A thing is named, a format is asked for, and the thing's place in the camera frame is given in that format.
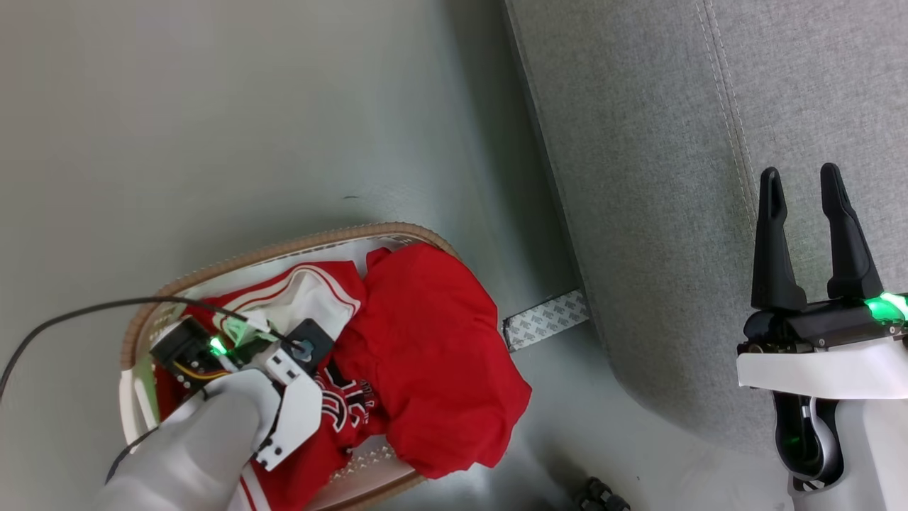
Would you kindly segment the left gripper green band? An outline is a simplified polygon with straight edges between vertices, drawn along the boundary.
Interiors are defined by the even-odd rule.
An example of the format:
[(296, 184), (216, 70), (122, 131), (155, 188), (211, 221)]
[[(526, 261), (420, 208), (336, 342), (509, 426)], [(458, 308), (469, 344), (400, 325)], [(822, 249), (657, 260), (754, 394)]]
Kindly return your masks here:
[(268, 326), (231, 316), (211, 319), (182, 317), (153, 340), (150, 358), (157, 390), (200, 390), (281, 346), (283, 336)]

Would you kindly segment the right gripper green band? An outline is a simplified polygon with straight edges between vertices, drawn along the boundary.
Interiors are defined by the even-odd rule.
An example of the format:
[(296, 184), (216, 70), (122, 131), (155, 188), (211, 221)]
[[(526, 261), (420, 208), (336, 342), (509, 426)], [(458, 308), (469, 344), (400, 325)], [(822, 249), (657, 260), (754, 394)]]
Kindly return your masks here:
[(781, 175), (766, 168), (760, 175), (751, 287), (752, 308), (766, 311), (752, 314), (743, 328), (737, 384), (821, 399), (905, 399), (906, 295), (882, 293), (839, 167), (823, 164), (820, 178), (831, 243), (826, 288), (834, 300), (807, 307), (786, 241)]

